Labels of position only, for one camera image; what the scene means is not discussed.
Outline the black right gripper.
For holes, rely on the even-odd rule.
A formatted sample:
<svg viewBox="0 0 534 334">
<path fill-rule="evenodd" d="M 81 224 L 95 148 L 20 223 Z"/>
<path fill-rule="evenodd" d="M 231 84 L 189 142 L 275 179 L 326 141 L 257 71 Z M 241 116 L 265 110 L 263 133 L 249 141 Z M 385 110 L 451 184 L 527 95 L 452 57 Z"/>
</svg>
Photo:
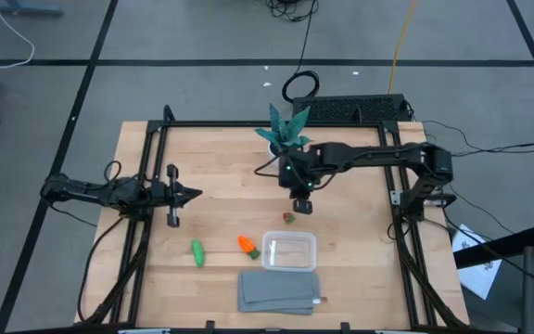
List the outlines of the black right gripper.
<svg viewBox="0 0 534 334">
<path fill-rule="evenodd" d="M 317 176 L 313 170 L 317 159 L 309 155 L 282 155 L 279 157 L 278 183 L 290 191 L 293 211 L 312 214 L 312 202 L 309 200 L 317 185 Z"/>
</svg>

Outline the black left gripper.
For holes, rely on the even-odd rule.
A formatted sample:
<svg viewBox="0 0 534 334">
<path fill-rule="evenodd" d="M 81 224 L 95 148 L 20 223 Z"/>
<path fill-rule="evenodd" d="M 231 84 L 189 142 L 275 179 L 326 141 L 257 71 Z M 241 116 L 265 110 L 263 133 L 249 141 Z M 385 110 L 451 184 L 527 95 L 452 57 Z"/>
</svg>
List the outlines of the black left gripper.
<svg viewBox="0 0 534 334">
<path fill-rule="evenodd" d="M 153 208 L 168 206 L 169 213 L 167 225 L 169 227 L 179 227 L 180 218 L 177 214 L 175 197 L 176 192 L 174 190 L 178 177 L 178 168 L 173 164 L 168 164 L 167 175 L 169 177 L 168 185 L 166 185 L 164 182 L 161 182 L 159 178 L 152 179 L 150 185 L 151 205 Z M 202 194 L 202 191 L 200 189 L 183 186 L 181 183 L 178 183 L 177 193 L 177 207 L 183 208 L 188 202 L 199 197 Z"/>
</svg>

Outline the clear plastic tupperware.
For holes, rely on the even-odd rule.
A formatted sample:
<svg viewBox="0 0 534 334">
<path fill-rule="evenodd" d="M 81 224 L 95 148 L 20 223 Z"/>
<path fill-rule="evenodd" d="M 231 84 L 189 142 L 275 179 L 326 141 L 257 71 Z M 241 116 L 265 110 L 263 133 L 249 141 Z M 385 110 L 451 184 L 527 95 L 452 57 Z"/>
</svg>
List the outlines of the clear plastic tupperware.
<svg viewBox="0 0 534 334">
<path fill-rule="evenodd" d="M 266 232 L 261 243 L 261 265 L 273 271 L 312 272 L 317 266 L 316 236 L 308 232 Z"/>
</svg>

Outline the green toy cucumber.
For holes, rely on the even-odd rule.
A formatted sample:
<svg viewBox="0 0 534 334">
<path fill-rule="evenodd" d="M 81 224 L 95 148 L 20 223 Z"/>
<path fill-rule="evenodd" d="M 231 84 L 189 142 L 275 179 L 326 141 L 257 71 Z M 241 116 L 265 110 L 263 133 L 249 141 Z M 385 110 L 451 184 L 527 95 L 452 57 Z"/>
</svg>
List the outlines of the green toy cucumber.
<svg viewBox="0 0 534 334">
<path fill-rule="evenodd" d="M 205 265 L 206 257 L 203 245 L 199 239 L 191 240 L 191 251 L 194 255 L 194 261 L 198 268 L 202 268 Z"/>
</svg>

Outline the orange toy carrot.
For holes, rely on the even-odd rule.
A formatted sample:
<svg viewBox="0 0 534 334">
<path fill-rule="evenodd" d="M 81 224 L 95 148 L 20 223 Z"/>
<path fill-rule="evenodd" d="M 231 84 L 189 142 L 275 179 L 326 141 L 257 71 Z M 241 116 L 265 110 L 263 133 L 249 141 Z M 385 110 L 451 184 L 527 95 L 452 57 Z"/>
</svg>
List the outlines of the orange toy carrot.
<svg viewBox="0 0 534 334">
<path fill-rule="evenodd" d="M 237 241 L 241 250 L 252 260 L 256 260 L 260 257 L 261 254 L 259 250 L 250 238 L 240 235 L 237 237 Z"/>
</svg>

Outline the green artificial snake plant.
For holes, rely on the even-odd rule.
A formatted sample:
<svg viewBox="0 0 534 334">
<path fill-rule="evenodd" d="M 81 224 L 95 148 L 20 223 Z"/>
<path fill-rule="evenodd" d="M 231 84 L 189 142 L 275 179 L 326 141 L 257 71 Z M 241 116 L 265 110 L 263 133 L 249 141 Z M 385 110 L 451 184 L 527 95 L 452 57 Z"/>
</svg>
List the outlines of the green artificial snake plant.
<svg viewBox="0 0 534 334">
<path fill-rule="evenodd" d="M 310 116 L 310 111 L 311 108 L 307 107 L 286 122 L 279 110 L 273 104 L 270 104 L 271 129 L 256 128 L 255 132 L 278 149 L 303 147 L 311 142 L 306 135 L 301 134 Z"/>
</svg>

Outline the grey folded cloth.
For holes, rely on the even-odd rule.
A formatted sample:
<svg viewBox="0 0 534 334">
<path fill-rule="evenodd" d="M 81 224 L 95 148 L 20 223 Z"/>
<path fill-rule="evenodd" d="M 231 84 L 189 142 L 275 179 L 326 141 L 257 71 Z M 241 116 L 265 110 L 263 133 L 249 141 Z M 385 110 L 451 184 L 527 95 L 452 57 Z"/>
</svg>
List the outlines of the grey folded cloth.
<svg viewBox="0 0 534 334">
<path fill-rule="evenodd" d="M 311 315 L 321 301 L 320 279 L 311 272 L 244 271 L 237 288 L 242 313 Z"/>
</svg>

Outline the black perforated computer case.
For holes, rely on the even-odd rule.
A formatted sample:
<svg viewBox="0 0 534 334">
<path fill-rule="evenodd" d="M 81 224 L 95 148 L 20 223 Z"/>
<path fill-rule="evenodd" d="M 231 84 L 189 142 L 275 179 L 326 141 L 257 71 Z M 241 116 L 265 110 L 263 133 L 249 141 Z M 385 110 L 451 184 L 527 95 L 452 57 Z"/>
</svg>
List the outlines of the black perforated computer case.
<svg viewBox="0 0 534 334">
<path fill-rule="evenodd" d="M 306 96 L 293 99 L 293 115 L 310 109 L 310 122 L 409 122 L 411 105 L 403 94 Z"/>
</svg>

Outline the white printed paper sheet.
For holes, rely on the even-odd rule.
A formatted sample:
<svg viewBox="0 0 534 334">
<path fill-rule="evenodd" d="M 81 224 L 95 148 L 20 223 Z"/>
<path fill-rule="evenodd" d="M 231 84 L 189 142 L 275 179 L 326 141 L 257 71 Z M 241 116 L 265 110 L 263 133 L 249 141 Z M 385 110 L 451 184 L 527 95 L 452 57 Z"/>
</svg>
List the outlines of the white printed paper sheet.
<svg viewBox="0 0 534 334">
<path fill-rule="evenodd" d="M 484 242 L 485 239 L 482 236 L 470 230 L 466 225 L 460 224 L 452 237 L 451 246 L 452 251 L 456 253 Z M 461 285 L 482 300 L 486 300 L 501 264 L 501 260 L 494 260 L 458 269 Z"/>
</svg>

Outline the black desk bar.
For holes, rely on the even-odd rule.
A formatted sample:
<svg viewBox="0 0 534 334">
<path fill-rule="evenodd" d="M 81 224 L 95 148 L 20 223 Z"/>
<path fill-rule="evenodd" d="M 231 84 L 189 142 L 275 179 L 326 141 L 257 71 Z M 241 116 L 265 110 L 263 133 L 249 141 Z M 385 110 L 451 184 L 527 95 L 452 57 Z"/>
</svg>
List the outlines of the black desk bar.
<svg viewBox="0 0 534 334">
<path fill-rule="evenodd" d="M 458 269 L 471 267 L 496 260 L 507 259 L 521 255 L 527 247 L 534 247 L 534 227 L 497 238 L 490 241 L 482 241 L 477 234 L 466 229 L 457 227 L 458 232 L 468 241 L 470 246 L 456 251 L 453 254 Z"/>
</svg>

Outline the blue grey metal foot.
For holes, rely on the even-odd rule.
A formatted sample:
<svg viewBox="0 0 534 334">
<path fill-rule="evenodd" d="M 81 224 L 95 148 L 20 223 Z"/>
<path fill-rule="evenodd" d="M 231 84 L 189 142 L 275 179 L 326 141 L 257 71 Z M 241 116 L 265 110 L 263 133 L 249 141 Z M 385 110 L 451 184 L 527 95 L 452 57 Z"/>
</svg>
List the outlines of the blue grey metal foot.
<svg viewBox="0 0 534 334">
<path fill-rule="evenodd" d="M 32 0 L 1 0 L 0 14 L 61 17 L 64 11 L 60 6 L 33 4 Z"/>
</svg>

